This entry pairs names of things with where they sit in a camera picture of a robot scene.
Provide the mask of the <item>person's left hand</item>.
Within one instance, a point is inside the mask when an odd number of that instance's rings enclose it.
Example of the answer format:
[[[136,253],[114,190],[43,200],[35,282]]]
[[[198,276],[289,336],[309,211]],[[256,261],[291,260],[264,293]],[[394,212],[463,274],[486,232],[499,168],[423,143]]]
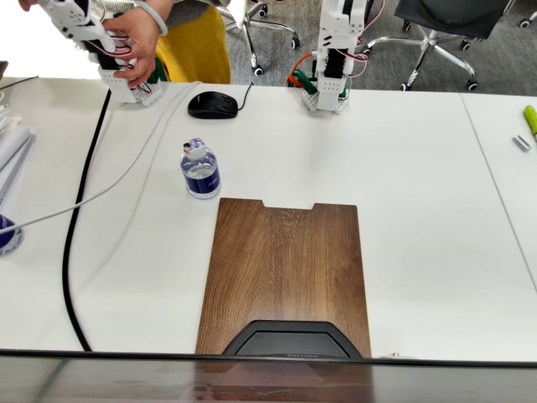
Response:
[[[123,56],[123,59],[136,60],[132,70],[118,71],[115,77],[126,79],[130,88],[147,81],[155,69],[159,25],[146,11],[134,8],[117,18],[105,20],[103,28],[126,34],[131,40],[131,54]]]

